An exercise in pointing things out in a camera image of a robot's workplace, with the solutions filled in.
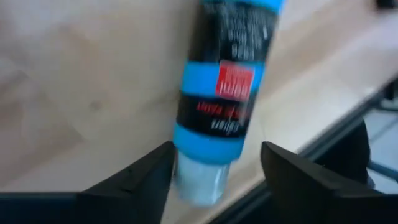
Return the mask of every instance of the red label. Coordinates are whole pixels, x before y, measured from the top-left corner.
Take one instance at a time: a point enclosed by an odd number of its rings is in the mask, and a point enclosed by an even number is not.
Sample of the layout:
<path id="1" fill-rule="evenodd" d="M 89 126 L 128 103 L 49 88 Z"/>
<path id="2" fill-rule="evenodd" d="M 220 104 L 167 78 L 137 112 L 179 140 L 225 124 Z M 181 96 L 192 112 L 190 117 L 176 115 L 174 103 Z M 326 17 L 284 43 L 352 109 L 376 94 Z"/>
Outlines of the red label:
<path id="1" fill-rule="evenodd" d="M 221 62 L 216 94 L 232 100 L 248 100 L 253 78 L 253 69 L 232 62 Z"/>

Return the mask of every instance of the tube cap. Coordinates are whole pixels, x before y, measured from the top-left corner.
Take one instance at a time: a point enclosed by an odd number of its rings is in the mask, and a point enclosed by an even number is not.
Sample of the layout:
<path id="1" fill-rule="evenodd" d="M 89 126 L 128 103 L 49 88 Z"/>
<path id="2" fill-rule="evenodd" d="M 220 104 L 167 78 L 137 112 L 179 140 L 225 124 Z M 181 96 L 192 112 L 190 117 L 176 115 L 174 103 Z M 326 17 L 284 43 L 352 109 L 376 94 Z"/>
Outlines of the tube cap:
<path id="1" fill-rule="evenodd" d="M 224 193 L 228 165 L 203 164 L 178 152 L 176 186 L 180 197 L 196 206 L 211 206 Z"/>

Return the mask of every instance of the wooden surface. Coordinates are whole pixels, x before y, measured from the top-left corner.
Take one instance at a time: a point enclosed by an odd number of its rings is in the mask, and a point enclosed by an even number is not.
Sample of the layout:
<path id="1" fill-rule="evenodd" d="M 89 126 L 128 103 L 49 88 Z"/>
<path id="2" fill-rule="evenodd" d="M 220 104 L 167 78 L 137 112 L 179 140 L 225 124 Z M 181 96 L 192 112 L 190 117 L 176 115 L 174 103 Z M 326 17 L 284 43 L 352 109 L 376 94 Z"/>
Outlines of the wooden surface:
<path id="1" fill-rule="evenodd" d="M 1 0 L 0 189 L 84 190 L 172 136 L 196 1 Z M 398 12 L 288 0 L 244 152 L 204 223 L 264 180 L 263 140 L 299 152 L 398 71 Z"/>

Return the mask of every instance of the light wood table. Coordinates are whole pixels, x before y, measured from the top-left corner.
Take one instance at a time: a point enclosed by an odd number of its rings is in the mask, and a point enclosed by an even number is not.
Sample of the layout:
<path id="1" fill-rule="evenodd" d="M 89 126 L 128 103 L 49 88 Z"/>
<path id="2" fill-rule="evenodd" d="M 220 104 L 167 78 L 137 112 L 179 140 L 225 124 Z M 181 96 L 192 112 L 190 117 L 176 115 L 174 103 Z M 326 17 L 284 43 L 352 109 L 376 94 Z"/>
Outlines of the light wood table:
<path id="1" fill-rule="evenodd" d="M 196 1 L 0 3 L 0 189 L 84 190 L 172 136 Z M 264 180 L 260 143 L 293 152 L 398 71 L 398 13 L 288 0 L 222 202 L 172 188 L 162 223 L 206 223 Z"/>

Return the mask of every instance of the blue paint tube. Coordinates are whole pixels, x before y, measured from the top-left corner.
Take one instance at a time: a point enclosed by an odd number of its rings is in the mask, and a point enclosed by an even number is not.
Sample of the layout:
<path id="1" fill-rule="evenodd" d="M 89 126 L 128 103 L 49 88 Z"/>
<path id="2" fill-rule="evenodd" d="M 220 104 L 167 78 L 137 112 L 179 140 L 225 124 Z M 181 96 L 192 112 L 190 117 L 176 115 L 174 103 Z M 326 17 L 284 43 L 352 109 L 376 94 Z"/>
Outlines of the blue paint tube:
<path id="1" fill-rule="evenodd" d="M 244 138 L 283 0 L 203 1 L 183 74 L 174 144 L 181 198 L 222 196 Z"/>

